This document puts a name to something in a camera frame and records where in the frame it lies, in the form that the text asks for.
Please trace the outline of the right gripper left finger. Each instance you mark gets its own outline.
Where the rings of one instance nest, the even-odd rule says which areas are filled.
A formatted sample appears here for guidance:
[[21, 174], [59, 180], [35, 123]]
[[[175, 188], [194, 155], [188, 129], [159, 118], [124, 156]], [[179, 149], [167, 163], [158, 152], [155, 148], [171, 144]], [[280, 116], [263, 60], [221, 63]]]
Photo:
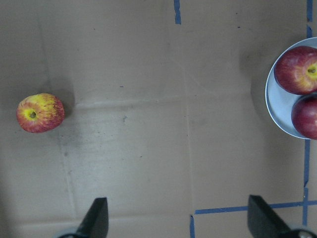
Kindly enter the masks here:
[[109, 228], [107, 198], [96, 198], [75, 232], [75, 238], [106, 238]]

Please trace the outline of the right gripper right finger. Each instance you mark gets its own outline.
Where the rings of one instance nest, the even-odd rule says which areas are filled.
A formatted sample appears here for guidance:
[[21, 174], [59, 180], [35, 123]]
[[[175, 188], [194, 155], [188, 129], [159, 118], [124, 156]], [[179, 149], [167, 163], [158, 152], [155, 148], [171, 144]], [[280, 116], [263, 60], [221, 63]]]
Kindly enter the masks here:
[[254, 238], [296, 238], [290, 227], [259, 195], [248, 198], [247, 225]]

